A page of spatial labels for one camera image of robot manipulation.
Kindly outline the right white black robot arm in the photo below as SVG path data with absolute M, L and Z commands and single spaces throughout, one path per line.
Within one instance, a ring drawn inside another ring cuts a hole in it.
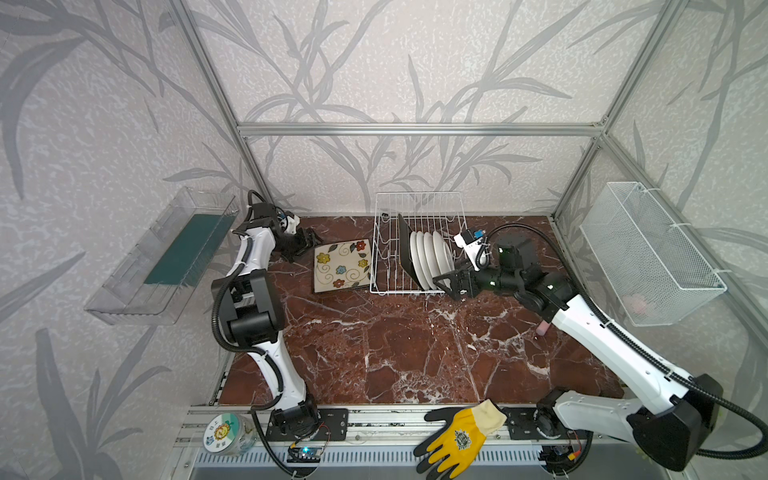
M 454 241 L 467 259 L 460 268 L 436 277 L 447 295 L 460 300 L 486 290 L 513 297 L 541 318 L 542 328 L 555 326 L 577 340 L 634 394 L 619 400 L 555 388 L 537 405 L 536 419 L 544 435 L 557 426 L 605 434 L 636 445 L 672 471 L 684 470 L 695 456 L 746 460 L 766 454 L 766 437 L 741 450 L 704 448 L 720 409 L 751 423 L 761 434 L 766 434 L 767 425 L 724 399 L 722 386 L 711 376 L 692 376 L 607 317 L 571 269 L 543 269 L 529 238 L 508 235 L 493 243 L 484 231 L 465 229 Z

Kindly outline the purple pink brush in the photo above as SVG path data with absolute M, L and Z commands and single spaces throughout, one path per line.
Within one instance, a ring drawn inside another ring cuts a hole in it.
M 537 336 L 545 336 L 548 332 L 551 324 L 547 321 L 542 321 L 536 328 L 536 335 Z

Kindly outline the clear acrylic wall shelf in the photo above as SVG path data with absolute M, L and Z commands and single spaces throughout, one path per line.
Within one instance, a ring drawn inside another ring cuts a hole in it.
M 238 214 L 233 194 L 181 188 L 84 310 L 111 326 L 175 324 Z

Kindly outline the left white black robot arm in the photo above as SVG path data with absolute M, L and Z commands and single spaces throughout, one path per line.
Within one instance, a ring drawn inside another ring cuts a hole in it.
M 306 382 L 299 375 L 284 339 L 286 316 L 267 269 L 273 253 L 293 262 L 321 243 L 300 218 L 269 203 L 255 190 L 247 194 L 244 221 L 232 233 L 240 247 L 232 268 L 211 285 L 211 329 L 223 349 L 253 359 L 272 399 L 259 405 L 271 424 L 297 440 L 320 427 L 320 415 Z

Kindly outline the aluminium mounting rail base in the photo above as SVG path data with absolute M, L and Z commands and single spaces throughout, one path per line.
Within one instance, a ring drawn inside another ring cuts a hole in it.
M 307 479 L 417 479 L 419 461 L 413 450 L 441 424 L 427 422 L 429 405 L 353 405 L 334 430 L 342 440 L 327 440 L 319 431 L 300 448 L 320 455 L 315 463 L 299 464 L 288 457 L 286 441 L 270 445 L 281 462 Z M 242 407 L 192 407 L 177 435 L 161 473 L 163 479 L 284 479 L 261 443 L 239 455 L 213 455 L 203 448 L 203 434 L 218 414 L 245 414 Z M 513 440 L 500 430 L 486 441 L 465 479 L 550 479 L 540 455 L 549 440 Z M 601 435 L 595 436 L 585 460 L 568 473 L 570 479 L 669 479 L 671 473 L 644 458 L 634 447 Z

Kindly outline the pink object in basket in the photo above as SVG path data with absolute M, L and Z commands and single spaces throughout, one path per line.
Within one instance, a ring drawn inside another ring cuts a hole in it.
M 625 309 L 632 315 L 646 315 L 652 307 L 641 294 L 625 295 L 622 301 Z

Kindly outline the green circuit board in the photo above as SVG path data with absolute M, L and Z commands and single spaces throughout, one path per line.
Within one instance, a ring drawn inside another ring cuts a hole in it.
M 292 444 L 287 451 L 288 464 L 319 464 L 326 451 L 325 445 Z

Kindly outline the yellow black work glove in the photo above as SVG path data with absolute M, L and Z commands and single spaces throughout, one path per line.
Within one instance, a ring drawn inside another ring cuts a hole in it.
M 444 407 L 427 412 L 426 422 L 443 421 L 443 427 L 413 450 L 420 458 L 418 474 L 426 479 L 456 479 L 475 461 L 487 438 L 507 421 L 490 399 L 471 407 Z

